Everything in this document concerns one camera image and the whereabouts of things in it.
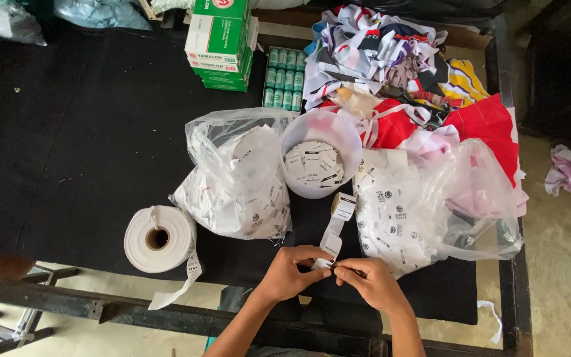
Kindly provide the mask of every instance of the black table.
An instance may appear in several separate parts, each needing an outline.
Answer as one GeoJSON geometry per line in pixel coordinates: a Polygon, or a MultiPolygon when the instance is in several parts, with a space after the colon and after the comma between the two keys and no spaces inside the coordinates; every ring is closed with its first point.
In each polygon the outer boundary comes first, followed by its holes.
{"type": "MultiPolygon", "coordinates": [[[[123,252],[125,229],[137,210],[170,205],[167,195],[193,169],[184,124],[261,105],[266,56],[254,55],[248,93],[225,92],[204,88],[188,66],[186,33],[58,27],[58,42],[47,47],[0,42],[0,254],[186,279],[184,265],[161,274],[134,268],[123,252]]],[[[351,184],[340,191],[351,193],[351,184]]],[[[318,245],[332,197],[290,198],[294,232],[284,245],[318,245]]],[[[278,249],[201,226],[197,237],[199,280],[210,283],[255,286],[278,249]]],[[[339,259],[360,257],[353,221],[341,237],[339,259]]],[[[399,282],[418,317],[477,323],[474,263],[449,258],[399,282]]],[[[333,279],[304,294],[364,303],[333,279]]]]}

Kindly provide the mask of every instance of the white plastic container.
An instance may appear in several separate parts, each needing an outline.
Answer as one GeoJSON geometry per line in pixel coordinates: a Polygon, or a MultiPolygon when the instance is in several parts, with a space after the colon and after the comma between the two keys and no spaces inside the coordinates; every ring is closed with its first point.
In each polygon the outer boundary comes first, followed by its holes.
{"type": "Polygon", "coordinates": [[[343,185],[352,179],[361,163],[363,148],[361,137],[349,120],[338,114],[315,110],[296,118],[282,136],[281,171],[287,186],[304,198],[323,198],[338,189],[336,187],[310,187],[298,182],[287,170],[283,157],[298,143],[318,141],[326,142],[338,152],[337,161],[343,164],[343,185]]]}

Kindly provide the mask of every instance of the box of thread spools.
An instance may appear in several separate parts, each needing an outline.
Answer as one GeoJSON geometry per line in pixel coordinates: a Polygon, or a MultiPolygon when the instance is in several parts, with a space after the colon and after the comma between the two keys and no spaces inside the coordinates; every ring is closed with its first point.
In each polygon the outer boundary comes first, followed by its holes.
{"type": "Polygon", "coordinates": [[[270,46],[263,85],[264,107],[301,112],[307,56],[304,51],[270,46]]]}

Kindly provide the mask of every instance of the hand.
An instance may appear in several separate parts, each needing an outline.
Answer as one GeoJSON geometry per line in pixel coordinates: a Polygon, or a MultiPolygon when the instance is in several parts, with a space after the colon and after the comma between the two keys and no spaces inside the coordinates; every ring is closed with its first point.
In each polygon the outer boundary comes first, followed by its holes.
{"type": "Polygon", "coordinates": [[[299,272],[297,264],[301,262],[309,264],[309,261],[316,258],[334,259],[331,254],[312,245],[281,247],[254,293],[260,294],[274,304],[299,295],[310,284],[332,275],[329,268],[299,272]]]}
{"type": "Polygon", "coordinates": [[[350,258],[336,263],[336,284],[347,281],[361,293],[365,301],[376,310],[391,313],[398,307],[409,307],[407,298],[380,258],[350,258]],[[367,274],[362,278],[354,270],[367,274]]]}

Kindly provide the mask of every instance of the left hand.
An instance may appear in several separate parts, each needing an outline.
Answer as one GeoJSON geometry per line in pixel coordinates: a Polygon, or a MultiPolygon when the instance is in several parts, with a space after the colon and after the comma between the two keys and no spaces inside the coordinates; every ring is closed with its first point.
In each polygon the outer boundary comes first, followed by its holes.
{"type": "Polygon", "coordinates": [[[316,258],[334,259],[331,254],[312,245],[281,247],[254,293],[273,304],[299,295],[310,284],[332,275],[329,268],[299,272],[297,264],[316,258]]]}

